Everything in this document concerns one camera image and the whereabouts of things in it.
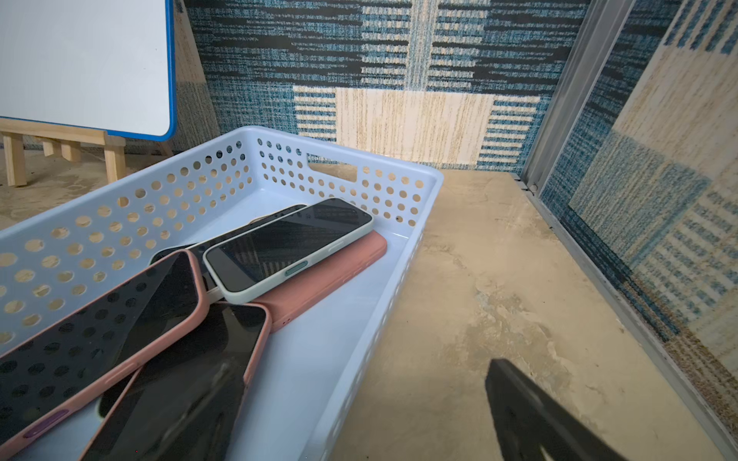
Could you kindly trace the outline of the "black phone without case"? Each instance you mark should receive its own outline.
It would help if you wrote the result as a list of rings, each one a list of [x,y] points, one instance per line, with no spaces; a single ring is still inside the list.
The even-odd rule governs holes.
[[[157,252],[155,255],[153,255],[153,257],[150,259],[149,264],[150,265],[153,265],[154,263],[158,262],[159,260],[164,259],[165,257],[168,257],[169,255],[171,255],[171,254],[173,254],[173,253],[175,253],[175,252],[177,252],[179,250],[186,249],[187,247],[188,246],[186,246],[186,245],[180,245],[180,246],[175,246],[175,247],[163,249],[163,250]]]

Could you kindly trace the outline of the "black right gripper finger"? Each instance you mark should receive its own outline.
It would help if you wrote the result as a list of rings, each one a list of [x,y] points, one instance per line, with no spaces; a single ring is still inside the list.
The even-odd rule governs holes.
[[[622,460],[507,359],[489,363],[485,391],[505,460]]]

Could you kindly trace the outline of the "phone pink case purple button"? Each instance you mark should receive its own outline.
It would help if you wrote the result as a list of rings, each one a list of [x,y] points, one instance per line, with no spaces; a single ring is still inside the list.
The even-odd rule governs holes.
[[[199,263],[179,250],[4,353],[2,459],[192,332],[207,312]]]

